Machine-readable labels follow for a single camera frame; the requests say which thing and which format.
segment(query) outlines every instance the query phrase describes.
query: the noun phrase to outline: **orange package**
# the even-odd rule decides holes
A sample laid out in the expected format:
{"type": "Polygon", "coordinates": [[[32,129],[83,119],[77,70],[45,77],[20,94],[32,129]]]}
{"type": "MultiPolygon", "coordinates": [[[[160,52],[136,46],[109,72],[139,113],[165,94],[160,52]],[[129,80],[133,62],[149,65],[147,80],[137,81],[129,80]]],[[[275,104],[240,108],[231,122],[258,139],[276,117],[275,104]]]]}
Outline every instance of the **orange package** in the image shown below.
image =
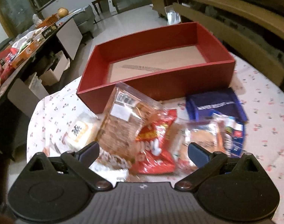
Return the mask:
{"type": "Polygon", "coordinates": [[[168,152],[169,139],[166,132],[176,120],[177,111],[168,110],[159,119],[142,128],[135,143],[139,144],[140,152],[131,171],[144,174],[171,173],[175,170],[175,162],[168,152]]]}

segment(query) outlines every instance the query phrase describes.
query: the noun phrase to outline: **blue package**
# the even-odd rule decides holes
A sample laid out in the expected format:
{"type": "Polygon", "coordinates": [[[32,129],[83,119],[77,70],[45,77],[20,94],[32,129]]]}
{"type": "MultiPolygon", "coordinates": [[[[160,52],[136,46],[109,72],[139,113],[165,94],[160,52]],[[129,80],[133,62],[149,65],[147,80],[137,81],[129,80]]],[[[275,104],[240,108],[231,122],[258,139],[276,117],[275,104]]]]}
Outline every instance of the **blue package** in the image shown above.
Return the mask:
{"type": "Polygon", "coordinates": [[[241,157],[243,152],[245,135],[245,125],[243,123],[236,123],[232,132],[231,157],[241,157]]]}
{"type": "Polygon", "coordinates": [[[218,121],[224,121],[224,148],[229,157],[241,157],[246,135],[244,123],[236,122],[232,116],[227,116],[219,111],[212,110],[210,116],[218,121]]]}
{"type": "Polygon", "coordinates": [[[237,121],[246,122],[248,118],[240,101],[231,87],[186,97],[186,110],[190,120],[199,121],[210,117],[212,110],[235,117],[237,121]]]}

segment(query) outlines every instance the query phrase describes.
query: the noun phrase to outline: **food label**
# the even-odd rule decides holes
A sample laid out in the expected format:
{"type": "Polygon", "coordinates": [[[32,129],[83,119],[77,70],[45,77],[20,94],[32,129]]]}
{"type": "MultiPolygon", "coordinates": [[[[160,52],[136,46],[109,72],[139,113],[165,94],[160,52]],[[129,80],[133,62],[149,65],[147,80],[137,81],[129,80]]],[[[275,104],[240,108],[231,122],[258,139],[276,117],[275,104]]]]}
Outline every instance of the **food label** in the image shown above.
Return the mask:
{"type": "Polygon", "coordinates": [[[121,106],[118,104],[114,104],[111,110],[111,115],[123,119],[125,121],[129,121],[129,117],[131,116],[132,109],[129,108],[128,106],[121,106]]]}
{"type": "Polygon", "coordinates": [[[131,107],[135,107],[138,101],[134,100],[130,96],[126,95],[125,93],[119,92],[116,98],[116,102],[129,105],[131,107]]]}

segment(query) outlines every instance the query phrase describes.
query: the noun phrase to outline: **tiled floor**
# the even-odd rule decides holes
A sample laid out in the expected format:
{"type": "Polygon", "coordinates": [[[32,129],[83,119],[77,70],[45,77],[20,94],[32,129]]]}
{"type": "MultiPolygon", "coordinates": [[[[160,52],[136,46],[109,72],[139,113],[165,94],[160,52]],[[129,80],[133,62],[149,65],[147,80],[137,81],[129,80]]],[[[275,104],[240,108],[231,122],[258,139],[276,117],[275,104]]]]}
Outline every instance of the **tiled floor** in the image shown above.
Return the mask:
{"type": "MultiPolygon", "coordinates": [[[[71,62],[70,68],[66,72],[64,84],[68,84],[83,74],[88,58],[95,45],[120,36],[165,25],[167,25],[167,21],[159,18],[157,12],[153,11],[149,6],[117,14],[98,22],[95,25],[93,33],[94,39],[88,39],[86,46],[83,44],[80,45],[75,59],[71,62]]],[[[25,147],[18,148],[14,157],[16,162],[11,161],[9,165],[7,190],[10,189],[26,165],[25,147]]]]}

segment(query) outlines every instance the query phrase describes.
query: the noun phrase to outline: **orange box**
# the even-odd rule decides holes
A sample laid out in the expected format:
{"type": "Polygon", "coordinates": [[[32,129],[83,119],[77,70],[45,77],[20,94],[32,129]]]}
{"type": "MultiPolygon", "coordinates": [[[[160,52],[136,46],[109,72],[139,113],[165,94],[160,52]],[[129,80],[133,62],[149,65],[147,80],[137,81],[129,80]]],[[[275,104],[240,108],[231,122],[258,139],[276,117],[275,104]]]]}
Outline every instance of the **orange box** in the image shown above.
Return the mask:
{"type": "Polygon", "coordinates": [[[29,44],[23,51],[25,51],[27,58],[38,48],[39,44],[37,40],[34,40],[31,44],[29,44]]]}
{"type": "Polygon", "coordinates": [[[12,66],[16,69],[22,64],[26,59],[28,59],[32,53],[38,48],[39,44],[37,40],[34,40],[29,44],[14,60],[11,62],[12,66]]]}
{"type": "Polygon", "coordinates": [[[14,67],[14,69],[18,68],[20,64],[22,64],[26,60],[26,57],[24,56],[24,53],[20,53],[18,56],[14,58],[14,60],[11,62],[11,65],[14,67]]]}

